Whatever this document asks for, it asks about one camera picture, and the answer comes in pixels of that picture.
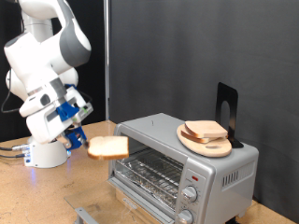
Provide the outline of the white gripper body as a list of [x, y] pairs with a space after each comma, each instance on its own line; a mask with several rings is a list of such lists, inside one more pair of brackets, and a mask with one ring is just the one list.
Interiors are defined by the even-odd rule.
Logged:
[[39, 91], [27, 97], [20, 113], [27, 127], [40, 144], [46, 144], [63, 133], [70, 125], [80, 122], [86, 103], [75, 88], [68, 88], [61, 98], [54, 91]]

